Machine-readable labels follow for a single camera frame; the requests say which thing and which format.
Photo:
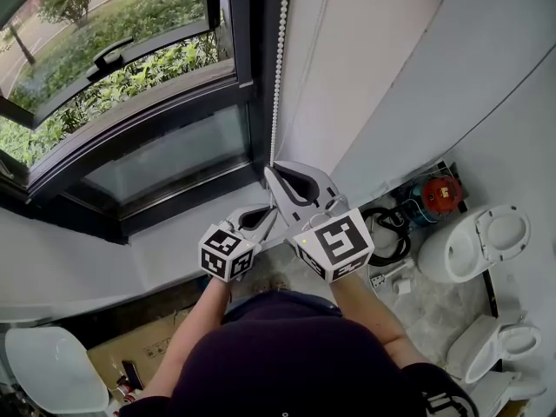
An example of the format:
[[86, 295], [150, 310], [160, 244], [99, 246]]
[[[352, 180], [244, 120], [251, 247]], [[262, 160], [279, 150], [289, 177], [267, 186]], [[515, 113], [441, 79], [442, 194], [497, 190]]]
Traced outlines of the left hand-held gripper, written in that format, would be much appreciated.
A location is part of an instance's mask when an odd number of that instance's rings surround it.
[[244, 275], [253, 267], [277, 214], [278, 210], [268, 204], [251, 204], [211, 225], [199, 242], [199, 267], [226, 283]]

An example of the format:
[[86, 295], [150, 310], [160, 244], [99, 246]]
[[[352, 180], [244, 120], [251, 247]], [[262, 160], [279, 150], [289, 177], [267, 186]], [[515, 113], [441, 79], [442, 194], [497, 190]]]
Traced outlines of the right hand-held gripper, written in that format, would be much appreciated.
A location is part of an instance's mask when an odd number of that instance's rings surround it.
[[293, 161], [264, 169], [280, 213], [291, 226], [291, 246], [322, 280], [333, 283], [365, 266], [374, 243], [362, 214], [350, 208], [324, 171]]

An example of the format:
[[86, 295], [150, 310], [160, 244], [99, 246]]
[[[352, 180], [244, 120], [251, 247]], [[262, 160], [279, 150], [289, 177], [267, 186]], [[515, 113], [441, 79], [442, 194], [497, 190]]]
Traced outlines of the person's right forearm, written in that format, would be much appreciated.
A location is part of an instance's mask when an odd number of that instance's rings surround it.
[[344, 317], [367, 328], [399, 368], [429, 363], [410, 341], [395, 314], [356, 273], [332, 282], [329, 287]]

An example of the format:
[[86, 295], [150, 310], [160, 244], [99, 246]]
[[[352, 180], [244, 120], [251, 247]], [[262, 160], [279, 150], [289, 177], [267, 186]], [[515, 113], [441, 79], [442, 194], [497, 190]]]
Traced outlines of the person's left forearm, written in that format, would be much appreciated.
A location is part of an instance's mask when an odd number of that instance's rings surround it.
[[171, 396], [195, 345], [221, 326], [230, 293], [230, 283], [217, 278], [210, 280], [198, 302], [173, 334], [159, 368], [140, 395], [141, 399]]

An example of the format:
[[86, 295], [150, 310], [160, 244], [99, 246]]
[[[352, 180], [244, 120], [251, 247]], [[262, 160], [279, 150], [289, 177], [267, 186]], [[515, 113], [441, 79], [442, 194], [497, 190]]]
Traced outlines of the person's shoe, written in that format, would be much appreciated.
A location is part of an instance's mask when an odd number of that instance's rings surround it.
[[279, 275], [273, 275], [269, 278], [257, 280], [252, 285], [252, 292], [254, 294], [261, 294], [271, 290], [290, 290], [288, 279]]

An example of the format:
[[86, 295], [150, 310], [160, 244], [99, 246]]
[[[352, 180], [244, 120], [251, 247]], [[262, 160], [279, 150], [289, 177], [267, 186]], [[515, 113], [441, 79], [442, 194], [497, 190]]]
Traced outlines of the white toilet brush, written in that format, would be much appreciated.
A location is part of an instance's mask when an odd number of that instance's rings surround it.
[[387, 273], [384, 274], [384, 276], [386, 278], [388, 278], [390, 276], [393, 276], [393, 275], [397, 274], [398, 272], [400, 272], [401, 270], [403, 270], [405, 268], [413, 268], [414, 266], [415, 266], [414, 259], [413, 258], [407, 258], [407, 259], [401, 261], [395, 267], [391, 268]]

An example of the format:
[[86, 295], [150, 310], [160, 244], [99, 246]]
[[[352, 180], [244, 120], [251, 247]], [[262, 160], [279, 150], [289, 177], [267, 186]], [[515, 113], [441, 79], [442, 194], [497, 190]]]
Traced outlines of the red and blue vacuum cleaner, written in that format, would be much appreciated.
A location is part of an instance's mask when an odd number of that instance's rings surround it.
[[441, 173], [418, 175], [393, 191], [402, 213], [420, 227], [445, 221], [458, 210], [463, 191], [457, 178]]

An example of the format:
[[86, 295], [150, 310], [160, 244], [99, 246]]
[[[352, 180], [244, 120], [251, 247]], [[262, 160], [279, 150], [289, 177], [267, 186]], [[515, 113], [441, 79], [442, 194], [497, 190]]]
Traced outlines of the white egg-shaped toilet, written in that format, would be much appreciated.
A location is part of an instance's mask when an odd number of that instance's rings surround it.
[[420, 247], [417, 266], [431, 281], [467, 282], [519, 256], [530, 236], [531, 223], [523, 209], [480, 206], [432, 233]]

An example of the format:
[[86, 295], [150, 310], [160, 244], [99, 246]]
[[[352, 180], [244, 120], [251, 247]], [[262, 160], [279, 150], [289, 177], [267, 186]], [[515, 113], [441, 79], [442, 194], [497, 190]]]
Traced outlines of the person's dark shirt torso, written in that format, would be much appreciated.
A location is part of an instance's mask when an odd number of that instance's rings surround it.
[[399, 367], [361, 324], [321, 305], [266, 293], [203, 336], [169, 396], [120, 417], [479, 417], [440, 367]]

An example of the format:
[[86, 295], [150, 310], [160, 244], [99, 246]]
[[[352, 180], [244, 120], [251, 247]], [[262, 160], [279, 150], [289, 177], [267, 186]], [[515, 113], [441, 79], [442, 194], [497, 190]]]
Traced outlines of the large cardboard box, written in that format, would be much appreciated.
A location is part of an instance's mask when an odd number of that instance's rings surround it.
[[121, 405], [124, 404], [124, 393], [117, 389], [117, 382], [126, 374], [122, 363], [131, 362], [140, 381], [147, 386], [160, 366], [173, 334], [190, 310], [174, 312], [87, 351], [97, 373]]

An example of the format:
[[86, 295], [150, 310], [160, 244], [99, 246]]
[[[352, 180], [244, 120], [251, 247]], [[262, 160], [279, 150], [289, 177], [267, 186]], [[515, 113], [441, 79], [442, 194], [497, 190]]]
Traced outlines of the black framed window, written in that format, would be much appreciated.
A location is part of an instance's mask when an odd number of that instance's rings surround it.
[[[261, 179], [280, 0], [0, 0], [0, 225], [124, 244]], [[132, 36], [100, 80], [96, 54]]]

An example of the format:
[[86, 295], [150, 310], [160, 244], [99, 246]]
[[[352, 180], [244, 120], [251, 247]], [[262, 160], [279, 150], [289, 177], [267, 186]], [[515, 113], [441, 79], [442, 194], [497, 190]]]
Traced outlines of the dark slim phone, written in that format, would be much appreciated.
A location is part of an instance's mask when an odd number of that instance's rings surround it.
[[122, 361], [122, 367], [130, 386], [133, 389], [143, 390], [144, 386], [136, 369], [136, 365], [132, 361]]

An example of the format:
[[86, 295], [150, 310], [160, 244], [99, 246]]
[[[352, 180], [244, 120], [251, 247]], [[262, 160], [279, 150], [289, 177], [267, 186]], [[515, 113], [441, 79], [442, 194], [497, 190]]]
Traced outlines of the red capped white bottle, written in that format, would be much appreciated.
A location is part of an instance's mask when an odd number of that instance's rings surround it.
[[124, 403], [131, 403], [136, 400], [134, 389], [131, 387], [128, 378], [123, 375], [116, 382], [116, 390], [122, 395]]

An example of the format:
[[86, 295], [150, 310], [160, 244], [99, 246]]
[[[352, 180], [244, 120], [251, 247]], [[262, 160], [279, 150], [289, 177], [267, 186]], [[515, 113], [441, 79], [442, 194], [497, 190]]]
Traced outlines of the white floor toilet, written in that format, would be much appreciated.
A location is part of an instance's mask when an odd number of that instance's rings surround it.
[[449, 348], [446, 371], [472, 384], [498, 361], [517, 361], [531, 355], [541, 340], [541, 332], [534, 325], [480, 315]]
[[530, 400], [545, 391], [541, 380], [521, 372], [488, 371], [475, 384], [470, 397], [479, 417], [495, 417], [509, 401]]

